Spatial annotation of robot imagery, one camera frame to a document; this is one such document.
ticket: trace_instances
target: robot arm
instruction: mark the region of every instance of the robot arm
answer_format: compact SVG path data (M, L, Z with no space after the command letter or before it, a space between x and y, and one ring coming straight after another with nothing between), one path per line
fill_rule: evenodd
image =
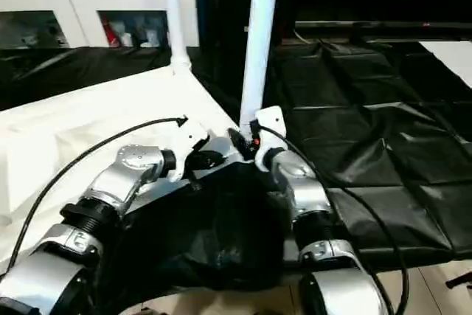
M285 136L279 107L256 113L259 125ZM299 259L308 269L314 263L326 269L306 274L300 281L305 314L388 314L375 282L359 261L344 225L340 225L325 190L310 167L275 135L260 131L256 166L270 172L290 204L292 230Z
M127 145L76 204L60 211L35 251L0 282L0 314L93 314L89 290L104 246L139 188L163 177L178 181L185 160L208 133L186 121L171 150Z

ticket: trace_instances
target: black cable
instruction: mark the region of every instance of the black cable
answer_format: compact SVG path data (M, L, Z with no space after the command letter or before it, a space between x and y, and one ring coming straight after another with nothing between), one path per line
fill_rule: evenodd
M287 144L287 146L294 151L297 155L302 158L302 160L310 167L311 170L317 175L319 178L320 182L322 183L322 179L324 178L324 175L322 175L319 172L319 169L315 166L314 163L312 163L311 160L300 150L298 149L294 143L290 142L288 139L286 139L282 134L274 131L273 129L270 129L268 127L264 127L262 125L257 126L260 130L267 131L273 135L275 135L278 139L282 140ZM346 193L349 197L354 198L361 206L363 206L367 212L375 219L379 227L382 229L382 232L385 234L387 240L389 243L392 245L393 252L395 256L398 259L398 262L400 264L400 270L401 270L401 275L402 275L402 292L401 292L401 298L400 302L398 303L398 309L397 312L395 313L396 315L403 315L406 309L406 305L408 304L408 297L409 297L409 276L408 276L408 269L406 268L406 263L403 258L402 252L400 248L398 247L395 239L393 238L392 233L389 231L388 226L382 221L382 219L378 216L378 214L374 211L374 209L366 202L364 201L361 197L356 195L354 192L348 190L346 187L341 187L341 190ZM378 277L373 273L370 272L373 280L375 281L375 284L377 287L379 287L379 291L389 308L389 312L392 312L392 302L390 302L390 299L388 295L386 294L385 288L381 285L380 280Z
M11 268L15 265L16 259L18 258L18 253L20 252L21 244L23 243L24 236L26 235L27 230L30 227L32 217L35 215L36 210L38 209L39 205L43 201L44 197L51 190L51 188L60 180L60 178L64 176L71 168L73 168L79 161L81 161L82 159L84 159L85 157L87 157L89 154L93 153L97 149L100 149L103 145L106 145L109 142L112 142L115 139L118 139L130 132L137 131L140 128L144 128L144 127L148 127L149 125L156 125L158 123L164 123L164 122L177 122L178 125L182 125L185 123L185 121L187 121L187 118L162 118L160 120L151 120L151 121L141 123L140 125L135 125L107 139L104 139L103 141L90 147L89 149L81 153L77 158L75 158L70 163L68 163L65 167L63 167L63 169L59 171L59 173L56 176L54 176L51 181L48 182L45 188L43 188L41 193L36 198L35 203L33 203L33 205L31 206L31 209L29 210L28 215L26 219L24 220L20 234L18 235L18 239L16 239L16 244L15 244L15 247L13 248L12 256L10 258L10 262L8 263L7 271L5 272L5 274L9 270L11 270Z

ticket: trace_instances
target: black tarp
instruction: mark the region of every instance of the black tarp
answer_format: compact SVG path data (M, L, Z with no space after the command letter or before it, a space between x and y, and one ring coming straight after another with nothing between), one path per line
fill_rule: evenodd
M193 70L237 119L241 60L219 56L193 53ZM4 52L1 107L166 63L168 54L153 49ZM472 257L472 93L421 45L280 48L269 62L265 104L282 106L288 137L326 175L353 242L376 269L397 267L392 250L340 187L375 208L409 266ZM283 260L290 233L262 177L233 165L198 192L181 190L131 213L100 278L109 311L196 286L268 288L296 269Z

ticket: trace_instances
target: white metal pipe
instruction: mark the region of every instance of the white metal pipe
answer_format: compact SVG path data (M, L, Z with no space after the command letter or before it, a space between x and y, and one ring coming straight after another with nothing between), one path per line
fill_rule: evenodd
M268 51L271 43L275 0L251 0L249 35L244 68L243 98L240 113L240 132L251 139L249 123L263 104Z
M166 0L166 9L170 34L170 48L172 49L170 62L173 65L190 67L190 59L184 42L180 1Z

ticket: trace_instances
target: tile floor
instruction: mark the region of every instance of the tile floor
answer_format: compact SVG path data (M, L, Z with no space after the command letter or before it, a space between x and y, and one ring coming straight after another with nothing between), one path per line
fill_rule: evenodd
M471 315L472 294L467 288L460 285L449 290L444 284L446 280L468 271L472 271L472 261L410 269L410 297L406 315ZM400 272L387 272L379 274L379 277L393 303L398 304ZM302 315L297 294L295 285L255 293L194 291L151 300L144 306L169 315L252 315L262 311ZM139 313L141 308L141 304L136 305L122 315Z

